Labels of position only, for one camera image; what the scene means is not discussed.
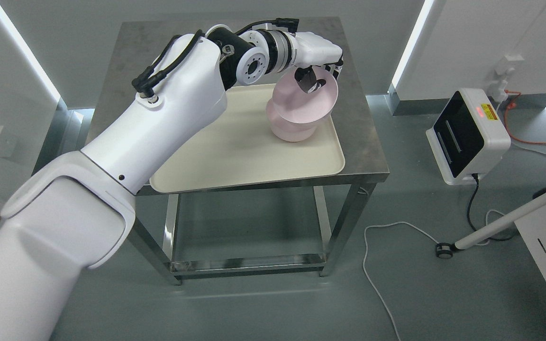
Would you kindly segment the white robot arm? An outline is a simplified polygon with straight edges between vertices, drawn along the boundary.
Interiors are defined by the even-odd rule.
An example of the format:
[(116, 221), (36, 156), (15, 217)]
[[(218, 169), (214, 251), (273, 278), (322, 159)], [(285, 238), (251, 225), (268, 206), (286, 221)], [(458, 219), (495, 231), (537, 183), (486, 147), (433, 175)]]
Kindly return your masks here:
[(56, 157), (2, 208), (0, 341), (47, 340), (80, 274), (110, 259), (135, 222), (146, 181), (227, 106), (226, 91), (294, 61), (299, 20), (265, 33), (281, 47), (248, 41), (253, 24), (176, 35), (132, 80), (134, 101), (82, 149)]

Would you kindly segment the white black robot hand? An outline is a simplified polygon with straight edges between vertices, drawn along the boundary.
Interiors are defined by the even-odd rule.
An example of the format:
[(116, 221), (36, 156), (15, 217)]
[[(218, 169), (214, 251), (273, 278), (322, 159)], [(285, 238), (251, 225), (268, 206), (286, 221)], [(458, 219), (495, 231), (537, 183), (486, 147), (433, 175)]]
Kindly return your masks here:
[(296, 67), (294, 79), (307, 94), (325, 86), (325, 79), (318, 79), (314, 67), (323, 68), (338, 79), (343, 68), (343, 50), (340, 46), (313, 32), (294, 34), (291, 65)]

